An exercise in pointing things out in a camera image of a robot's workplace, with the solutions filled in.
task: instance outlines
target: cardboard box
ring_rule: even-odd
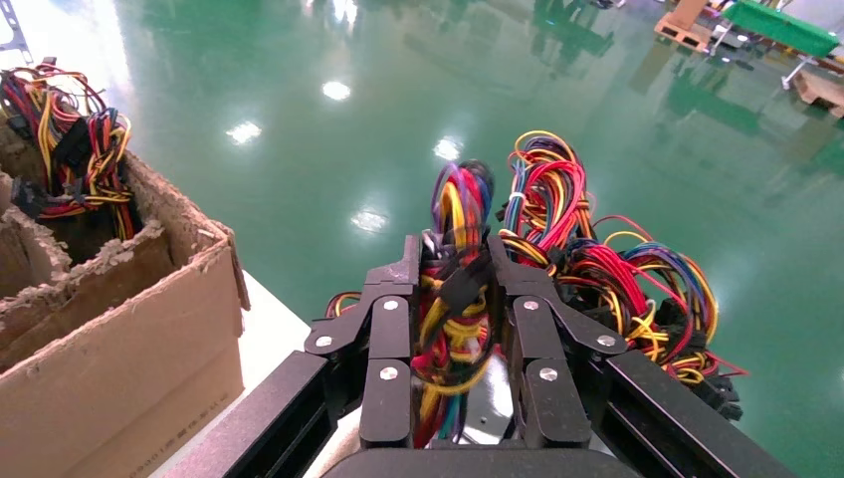
[[[31,149],[0,128],[0,169],[26,173]],[[5,287],[23,287],[0,300],[2,476],[147,476],[243,390],[232,231],[131,153],[126,166],[144,228],[74,267],[0,173],[18,254]]]

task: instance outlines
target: wire bundle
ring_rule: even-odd
[[[592,223],[585,172],[565,141],[547,131],[523,134],[509,163],[514,181],[500,234],[514,260],[546,269],[570,306],[616,330],[630,350],[685,384],[746,374],[707,351],[718,307],[701,268],[624,216]],[[599,242],[595,226],[609,219],[638,232],[615,232]],[[610,241],[619,236],[640,243],[616,251]],[[665,296],[661,307],[646,287]],[[720,373],[720,365],[732,371]]]
[[[43,158],[48,205],[41,219],[83,214],[107,205],[112,210],[115,235],[134,236],[129,211],[131,193],[120,178],[120,166],[131,137],[131,123],[114,108],[107,108],[85,75],[66,72],[50,64],[34,69],[16,68],[0,74],[2,108],[8,119],[22,118]],[[85,107],[86,115],[80,113]],[[80,141],[91,150],[78,168],[59,161],[60,142],[79,121]]]
[[[482,253],[485,223],[492,207],[492,176],[468,161],[440,172],[431,200],[434,227],[423,232],[420,322],[414,374],[423,383],[414,446],[435,435],[458,441],[466,424],[469,389],[483,376],[494,350],[484,292],[463,311],[452,311],[439,290],[457,268]]]

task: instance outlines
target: black connector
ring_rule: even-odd
[[[509,201],[505,202],[504,204],[502,204],[502,208],[499,209],[498,212],[496,212],[496,219],[498,219],[499,222],[504,221],[504,216],[505,216],[505,214],[507,214],[507,206],[509,204],[510,204]]]
[[[454,271],[443,283],[438,297],[450,311],[459,314],[478,300],[481,287],[489,284],[494,273],[490,254],[485,252],[465,268]]]
[[[16,177],[12,181],[12,204],[27,216],[38,219],[47,207],[47,192],[39,184]]]
[[[6,119],[6,125],[9,129],[15,131],[15,134],[20,136],[25,141],[32,140],[32,129],[29,127],[29,122],[24,117],[11,117]]]
[[[654,321],[661,326],[686,326],[687,316],[683,309],[674,299],[666,299],[660,304],[660,308],[654,316]]]
[[[711,376],[692,387],[692,392],[713,410],[728,420],[739,421],[743,415],[738,404],[739,394],[727,376]]]
[[[548,261],[558,268],[564,267],[566,262],[565,251],[556,246],[551,247],[551,250],[548,251]]]
[[[92,148],[88,124],[82,118],[77,119],[53,150],[53,160],[66,164],[77,176],[85,176]]]

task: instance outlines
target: cardboard divider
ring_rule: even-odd
[[[27,291],[0,309],[0,371],[78,329],[176,270],[164,229],[150,221],[129,241],[107,242],[54,287]]]
[[[55,283],[70,263],[49,229],[17,208],[0,215],[0,299],[14,298],[27,287]]]

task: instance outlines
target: silver screw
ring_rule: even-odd
[[[556,380],[556,370],[547,366],[539,371],[539,377],[543,380],[554,381]]]
[[[316,338],[316,346],[317,347],[328,347],[331,345],[331,337],[329,336],[320,336]]]
[[[615,339],[609,336],[601,336],[598,338],[598,343],[605,347],[612,347],[615,345]]]
[[[398,376],[398,370],[394,366],[386,366],[381,369],[382,380],[392,380],[396,376]]]

